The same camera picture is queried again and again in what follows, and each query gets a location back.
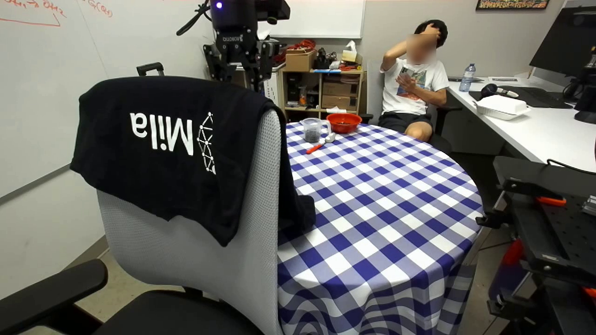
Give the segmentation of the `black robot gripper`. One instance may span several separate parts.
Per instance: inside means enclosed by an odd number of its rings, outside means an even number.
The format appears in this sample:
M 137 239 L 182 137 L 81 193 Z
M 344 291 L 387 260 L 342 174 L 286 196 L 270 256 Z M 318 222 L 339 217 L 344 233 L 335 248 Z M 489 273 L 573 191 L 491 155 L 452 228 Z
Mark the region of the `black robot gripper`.
M 271 75 L 273 42 L 258 40 L 255 31 L 227 31 L 216 36 L 216 47 L 203 47 L 208 73 L 221 83 L 236 66 L 247 73 L 253 92 L 264 92 L 264 79 Z

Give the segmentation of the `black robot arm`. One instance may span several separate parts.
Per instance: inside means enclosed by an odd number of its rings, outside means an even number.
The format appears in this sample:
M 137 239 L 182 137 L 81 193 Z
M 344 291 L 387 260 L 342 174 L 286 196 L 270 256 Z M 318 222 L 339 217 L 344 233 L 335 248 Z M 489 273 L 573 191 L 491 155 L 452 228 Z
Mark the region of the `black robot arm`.
M 203 47 L 210 77 L 229 83 L 236 68 L 242 68 L 247 86 L 260 92 L 262 83 L 271 77 L 277 44 L 260 40 L 257 25 L 288 21 L 286 0 L 203 0 L 176 36 L 186 34 L 201 18 L 208 19 L 216 32 L 214 44 Z

